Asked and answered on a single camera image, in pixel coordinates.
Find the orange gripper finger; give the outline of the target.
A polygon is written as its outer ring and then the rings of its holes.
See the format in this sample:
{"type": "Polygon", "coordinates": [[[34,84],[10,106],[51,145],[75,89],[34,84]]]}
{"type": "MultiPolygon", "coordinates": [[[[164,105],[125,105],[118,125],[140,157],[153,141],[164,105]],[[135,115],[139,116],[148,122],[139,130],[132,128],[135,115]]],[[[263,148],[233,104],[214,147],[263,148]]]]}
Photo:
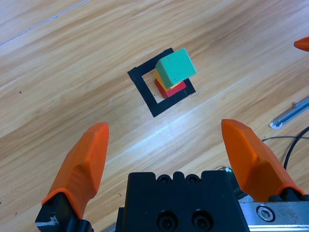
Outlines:
{"type": "Polygon", "coordinates": [[[309,37],[294,42],[294,47],[302,51],[309,51],[309,37]]]}
{"type": "Polygon", "coordinates": [[[42,201],[35,220],[42,232],[92,232],[83,218],[87,203],[93,199],[102,179],[109,126],[100,122],[91,126],[66,155],[57,176],[42,201]]]}
{"type": "Polygon", "coordinates": [[[271,149],[251,128],[233,119],[221,122],[228,159],[240,189],[256,202],[308,201],[271,149]]]}

